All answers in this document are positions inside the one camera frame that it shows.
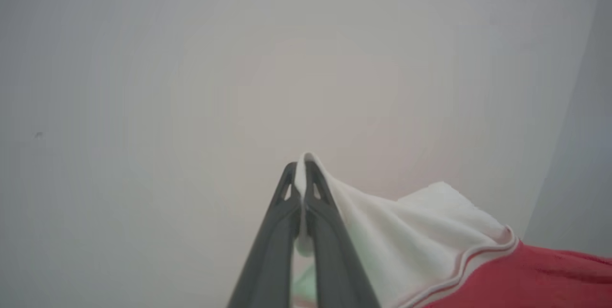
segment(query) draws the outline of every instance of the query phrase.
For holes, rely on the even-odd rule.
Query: cloth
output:
[[[383,308],[612,307],[612,260],[524,245],[511,228],[444,182],[391,201],[367,195],[317,162]],[[305,228],[297,248],[312,251]],[[293,282],[293,300],[315,307],[316,269]]]

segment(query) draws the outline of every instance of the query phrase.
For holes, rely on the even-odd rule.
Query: red fabric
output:
[[[612,308],[612,258],[520,243],[428,308]]]

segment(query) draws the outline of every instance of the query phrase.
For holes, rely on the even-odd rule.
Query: white fabric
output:
[[[304,153],[294,182],[302,196],[308,160],[323,172],[383,308],[423,306],[442,298],[482,263],[511,253],[518,244],[511,228],[444,182],[391,201],[335,179],[315,155]],[[302,253],[312,249],[304,223],[297,247]],[[306,269],[294,284],[295,299],[312,305],[315,271]]]

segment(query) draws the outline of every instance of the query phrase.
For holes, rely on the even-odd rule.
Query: wall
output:
[[[612,256],[612,0],[599,0],[525,241]]]
[[[522,235],[596,1],[0,0],[0,306],[223,306],[305,150]]]

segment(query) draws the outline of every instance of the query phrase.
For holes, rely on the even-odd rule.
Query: white cloth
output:
[[[518,244],[511,228],[444,182],[391,201],[335,179],[317,156],[304,153],[294,183],[302,196],[308,160],[323,172],[383,308],[422,306],[448,295],[480,264],[511,253]],[[307,253],[309,243],[302,223],[297,247]],[[315,269],[309,267],[295,279],[293,297],[314,306],[315,292]]]

